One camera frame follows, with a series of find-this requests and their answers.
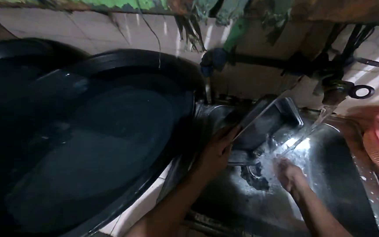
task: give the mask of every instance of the metal tray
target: metal tray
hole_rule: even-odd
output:
[[[255,165],[266,141],[284,143],[289,139],[285,131],[301,129],[304,123],[291,98],[276,98],[258,101],[239,125],[242,131],[234,139],[229,165]]]

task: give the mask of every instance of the black rubber ring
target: black rubber ring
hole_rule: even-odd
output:
[[[364,96],[358,96],[356,94],[356,92],[360,89],[367,89],[368,90],[368,94],[364,95]],[[359,99],[359,100],[363,100],[363,99],[367,99],[371,96],[373,96],[375,93],[375,89],[371,86],[367,86],[367,85],[356,85],[354,87],[352,87],[349,91],[349,96],[352,97],[352,98],[355,98],[355,99]]]

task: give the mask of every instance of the stainless steel sink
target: stainless steel sink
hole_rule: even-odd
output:
[[[202,106],[198,112],[203,131],[198,149],[216,130],[243,114],[229,105]],[[302,116],[308,123],[317,115]],[[379,236],[379,170],[364,151],[355,123],[330,117],[294,153],[311,188],[353,236]],[[171,188],[168,183],[179,180],[173,170],[176,167],[161,197]],[[246,171],[247,167],[229,166],[210,182],[185,224],[213,236],[309,236],[298,207],[278,181],[270,179],[269,188],[261,189],[252,184],[259,177]]]

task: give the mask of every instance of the wall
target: wall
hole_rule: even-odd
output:
[[[139,48],[158,51],[155,35],[150,31],[142,16],[130,13],[114,13],[119,29],[108,16],[96,12],[66,13],[43,9],[0,8],[0,24],[19,38],[37,37],[60,41],[89,53],[118,48]],[[179,40],[179,32],[173,16],[144,15],[145,20],[159,37],[161,51],[199,63],[202,52],[191,51],[191,47]],[[215,19],[201,24],[203,40],[207,49],[220,47],[229,35],[230,26],[219,27]],[[260,57],[288,59],[300,50],[313,58],[324,45],[331,30],[331,23],[289,22],[274,46],[267,40],[270,28],[263,28],[259,20],[253,20],[245,35],[240,39],[237,52]],[[342,32],[334,48],[342,49],[352,26]],[[355,52],[355,56],[379,61],[379,27]],[[257,99],[266,94],[286,92],[299,107],[320,108],[322,97],[312,95],[317,81],[292,75],[281,76],[282,70],[248,65],[226,65],[222,72],[211,78],[213,95],[229,94],[240,98]],[[363,105],[379,105],[379,68],[356,63],[345,79],[356,84],[368,84],[376,88],[373,97],[366,100],[347,98],[340,104],[337,113],[346,114],[349,109]]]

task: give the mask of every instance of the person's right hand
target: person's right hand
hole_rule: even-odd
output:
[[[295,188],[309,187],[301,168],[287,158],[275,158],[274,171],[282,187],[289,193],[292,193]]]

